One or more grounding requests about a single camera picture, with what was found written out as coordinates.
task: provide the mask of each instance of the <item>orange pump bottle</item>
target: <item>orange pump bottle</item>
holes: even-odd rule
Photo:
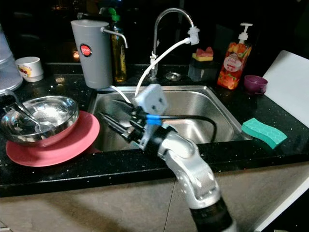
[[[239,43],[229,44],[217,81],[218,85],[227,89],[235,89],[238,86],[252,49],[251,46],[244,43],[248,39],[247,29],[252,24],[241,23],[240,25],[245,26],[245,30],[238,37]]]

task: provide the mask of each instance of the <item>white cup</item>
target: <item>white cup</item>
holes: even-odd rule
[[[43,68],[38,57],[23,57],[15,61],[19,74],[29,82],[43,79]]]

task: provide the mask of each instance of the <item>white cutting board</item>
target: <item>white cutting board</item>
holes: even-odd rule
[[[309,60],[282,50],[263,77],[265,95],[309,128]]]

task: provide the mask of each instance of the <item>green sponge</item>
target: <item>green sponge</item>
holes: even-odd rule
[[[244,122],[241,129],[251,135],[267,143],[272,149],[278,146],[287,136],[282,131],[259,122],[255,118]]]

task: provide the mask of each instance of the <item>metal bowl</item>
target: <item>metal bowl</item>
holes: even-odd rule
[[[76,101],[63,96],[46,96],[23,102],[34,117],[48,127],[43,131],[29,118],[11,110],[0,121],[4,136],[24,146],[50,146],[66,137],[79,117]]]

